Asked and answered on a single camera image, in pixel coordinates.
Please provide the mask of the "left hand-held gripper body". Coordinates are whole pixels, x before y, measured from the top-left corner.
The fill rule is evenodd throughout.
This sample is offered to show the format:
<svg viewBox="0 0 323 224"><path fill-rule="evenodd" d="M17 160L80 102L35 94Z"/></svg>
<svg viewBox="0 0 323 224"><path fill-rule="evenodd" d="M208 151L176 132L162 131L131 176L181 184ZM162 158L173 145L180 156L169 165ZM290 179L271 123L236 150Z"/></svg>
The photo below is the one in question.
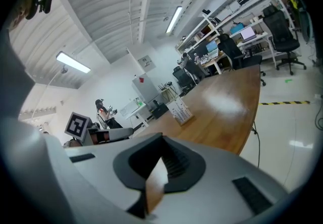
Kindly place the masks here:
<svg viewBox="0 0 323 224"><path fill-rule="evenodd" d="M97 122L93 122L89 117L72 112L65 128L65 134L72 137L65 142L65 146L92 146L91 134L105 132L100 129Z"/></svg>

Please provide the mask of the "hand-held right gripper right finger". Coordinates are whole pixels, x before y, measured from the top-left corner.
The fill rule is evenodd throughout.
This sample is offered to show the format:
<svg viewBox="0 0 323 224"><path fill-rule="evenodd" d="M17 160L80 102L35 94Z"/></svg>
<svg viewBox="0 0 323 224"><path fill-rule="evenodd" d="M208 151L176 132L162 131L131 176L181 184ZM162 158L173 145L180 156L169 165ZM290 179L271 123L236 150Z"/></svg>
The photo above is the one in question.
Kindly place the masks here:
<svg viewBox="0 0 323 224"><path fill-rule="evenodd" d="M205 172L189 190L165 194L148 215L151 223L240 223L255 217L234 185L235 180L248 180L270 205L288 196L278 181L234 153L178 138L172 140L200 154L205 160Z"/></svg>

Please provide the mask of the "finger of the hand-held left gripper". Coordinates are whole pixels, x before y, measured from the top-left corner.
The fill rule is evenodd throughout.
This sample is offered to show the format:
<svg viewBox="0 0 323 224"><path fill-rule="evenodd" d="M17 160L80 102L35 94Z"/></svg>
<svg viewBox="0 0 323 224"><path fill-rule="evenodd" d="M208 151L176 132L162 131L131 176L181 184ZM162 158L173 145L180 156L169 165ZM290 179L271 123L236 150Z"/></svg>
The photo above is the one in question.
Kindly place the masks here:
<svg viewBox="0 0 323 224"><path fill-rule="evenodd" d="M134 133L133 128L109 129L109 141L128 139Z"/></svg>

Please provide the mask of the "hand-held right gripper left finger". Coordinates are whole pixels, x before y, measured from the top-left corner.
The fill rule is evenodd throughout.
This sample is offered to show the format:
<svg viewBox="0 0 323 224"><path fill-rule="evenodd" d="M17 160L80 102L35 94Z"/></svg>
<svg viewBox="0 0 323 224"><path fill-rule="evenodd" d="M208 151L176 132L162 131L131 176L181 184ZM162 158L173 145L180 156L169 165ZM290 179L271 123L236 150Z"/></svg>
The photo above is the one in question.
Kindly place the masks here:
<svg viewBox="0 0 323 224"><path fill-rule="evenodd" d="M75 162L74 166L89 183L114 206L127 211L141 196L138 190L127 188L117 177L113 168L115 157L125 149L143 142L144 138L133 138L125 141L102 145L66 148L68 156L91 153L94 158ZM157 223L156 208L164 196L164 162L159 156L153 163L145 181L144 215L145 219Z"/></svg>

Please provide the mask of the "person's left hand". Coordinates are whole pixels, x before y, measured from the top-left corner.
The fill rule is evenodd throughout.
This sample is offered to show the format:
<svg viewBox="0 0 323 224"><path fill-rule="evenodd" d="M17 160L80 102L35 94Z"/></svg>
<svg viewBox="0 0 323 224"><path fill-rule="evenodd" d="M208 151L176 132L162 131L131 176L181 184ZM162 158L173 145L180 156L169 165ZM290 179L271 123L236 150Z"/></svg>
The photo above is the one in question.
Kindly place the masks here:
<svg viewBox="0 0 323 224"><path fill-rule="evenodd" d="M91 139L93 144L105 143L110 140L110 136L108 132L96 132L91 134Z"/></svg>

